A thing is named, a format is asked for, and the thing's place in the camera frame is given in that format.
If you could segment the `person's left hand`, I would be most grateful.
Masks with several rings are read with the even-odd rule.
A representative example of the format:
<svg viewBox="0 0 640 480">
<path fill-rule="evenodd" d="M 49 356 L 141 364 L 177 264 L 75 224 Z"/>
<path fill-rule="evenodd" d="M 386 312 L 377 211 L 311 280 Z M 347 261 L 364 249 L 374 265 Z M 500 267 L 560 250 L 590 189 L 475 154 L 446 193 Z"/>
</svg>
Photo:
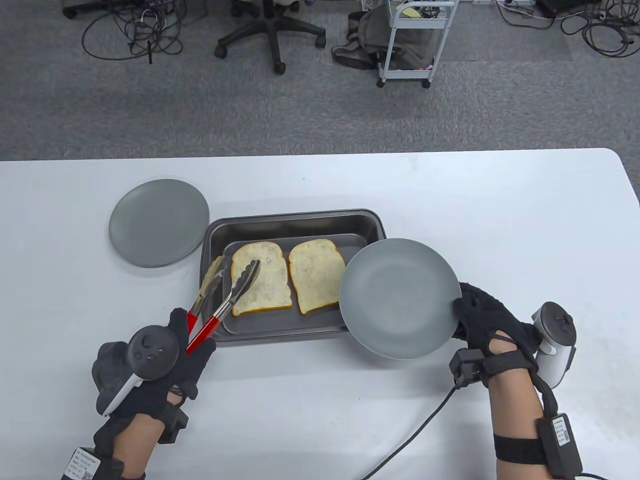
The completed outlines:
<svg viewBox="0 0 640 480">
<path fill-rule="evenodd" d="M 155 330 L 161 336 L 151 336 L 150 346 L 142 345 L 141 340 L 130 340 L 106 342 L 99 347 L 91 368 L 98 390 L 96 411 L 99 414 L 112 420 L 147 415 L 170 425 L 185 399 L 194 400 L 198 396 L 197 384 L 217 348 L 215 340 L 208 338 L 194 353 L 188 353 L 188 313 L 183 308 L 175 308 L 167 326 L 155 326 Z M 164 374 L 145 378 L 109 410 L 114 398 L 134 375 L 134 365 L 149 370 L 162 369 Z"/>
</svg>

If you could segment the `person's right hand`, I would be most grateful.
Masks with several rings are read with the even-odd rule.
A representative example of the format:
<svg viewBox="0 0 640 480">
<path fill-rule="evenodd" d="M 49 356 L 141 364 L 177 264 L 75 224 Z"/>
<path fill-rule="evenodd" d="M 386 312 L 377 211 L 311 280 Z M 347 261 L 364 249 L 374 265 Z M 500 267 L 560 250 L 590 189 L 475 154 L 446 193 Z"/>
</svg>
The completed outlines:
<svg viewBox="0 0 640 480">
<path fill-rule="evenodd" d="M 465 341 L 469 350 L 482 351 L 490 377 L 518 369 L 536 373 L 535 354 L 540 335 L 535 325 L 518 320 L 502 302 L 477 286 L 461 282 L 460 288 L 461 297 L 452 302 L 458 320 L 452 337 Z M 514 352 L 508 352 L 506 359 L 491 360 L 498 355 L 490 349 L 493 340 L 514 346 Z"/>
</svg>

